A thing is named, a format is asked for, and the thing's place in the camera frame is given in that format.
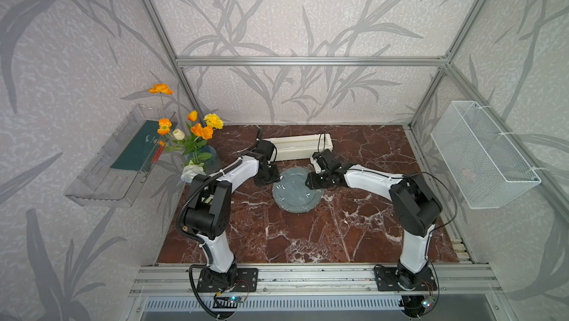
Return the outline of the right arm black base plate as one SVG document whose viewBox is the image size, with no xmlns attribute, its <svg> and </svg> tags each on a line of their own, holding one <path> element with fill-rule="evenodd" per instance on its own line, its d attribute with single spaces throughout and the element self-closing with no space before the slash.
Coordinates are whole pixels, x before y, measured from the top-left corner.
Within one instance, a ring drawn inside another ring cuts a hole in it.
<svg viewBox="0 0 569 321">
<path fill-rule="evenodd" d="M 376 265 L 373 268 L 374 279 L 378 291 L 438 291 L 434 272 L 425 266 L 414 274 L 401 267 Z"/>
</svg>

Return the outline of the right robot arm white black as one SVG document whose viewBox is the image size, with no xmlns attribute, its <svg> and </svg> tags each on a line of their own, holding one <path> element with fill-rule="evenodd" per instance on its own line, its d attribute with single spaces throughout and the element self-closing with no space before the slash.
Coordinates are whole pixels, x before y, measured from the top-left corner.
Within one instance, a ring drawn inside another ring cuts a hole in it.
<svg viewBox="0 0 569 321">
<path fill-rule="evenodd" d="M 389 174 L 341 163 L 328 149 L 314 153 L 311 162 L 315 171 L 305 181 L 311 190 L 342 186 L 389 199 L 404 231 L 394 282 L 411 291 L 429 278 L 428 248 L 442 204 L 421 174 Z"/>
</svg>

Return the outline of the white plastic wrap dispenser box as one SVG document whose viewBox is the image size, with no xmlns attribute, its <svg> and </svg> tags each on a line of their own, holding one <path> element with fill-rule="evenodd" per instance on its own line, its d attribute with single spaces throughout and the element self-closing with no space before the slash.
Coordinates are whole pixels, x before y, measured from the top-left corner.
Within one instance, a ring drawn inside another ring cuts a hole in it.
<svg viewBox="0 0 569 321">
<path fill-rule="evenodd" d="M 275 161 L 310 159 L 316 152 L 333 150 L 330 134 L 268 138 L 276 147 Z"/>
</svg>

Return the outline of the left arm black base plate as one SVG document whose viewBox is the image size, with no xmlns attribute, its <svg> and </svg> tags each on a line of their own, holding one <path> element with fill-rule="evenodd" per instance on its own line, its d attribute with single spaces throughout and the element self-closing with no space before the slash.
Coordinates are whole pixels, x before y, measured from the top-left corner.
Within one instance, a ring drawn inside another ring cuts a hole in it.
<svg viewBox="0 0 569 321">
<path fill-rule="evenodd" d="M 258 269 L 237 268 L 227 273 L 213 272 L 203 269 L 200 272 L 196 289 L 200 293 L 223 290 L 238 292 L 255 292 L 259 278 Z"/>
</svg>

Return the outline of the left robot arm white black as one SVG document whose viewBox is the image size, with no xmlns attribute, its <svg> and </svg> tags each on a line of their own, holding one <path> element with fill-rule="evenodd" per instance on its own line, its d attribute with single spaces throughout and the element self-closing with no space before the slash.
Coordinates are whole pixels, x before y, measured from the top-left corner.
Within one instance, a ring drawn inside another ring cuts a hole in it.
<svg viewBox="0 0 569 321">
<path fill-rule="evenodd" d="M 268 140 L 240 153 L 232 164 L 209 174 L 196 175 L 190 196 L 176 218 L 176 230 L 197 242 L 206 255 L 206 269 L 215 277 L 234 278 L 236 258 L 229 247 L 226 229 L 231 217 L 232 195 L 252 179 L 256 186 L 269 186 L 280 179 L 276 146 Z"/>
</svg>

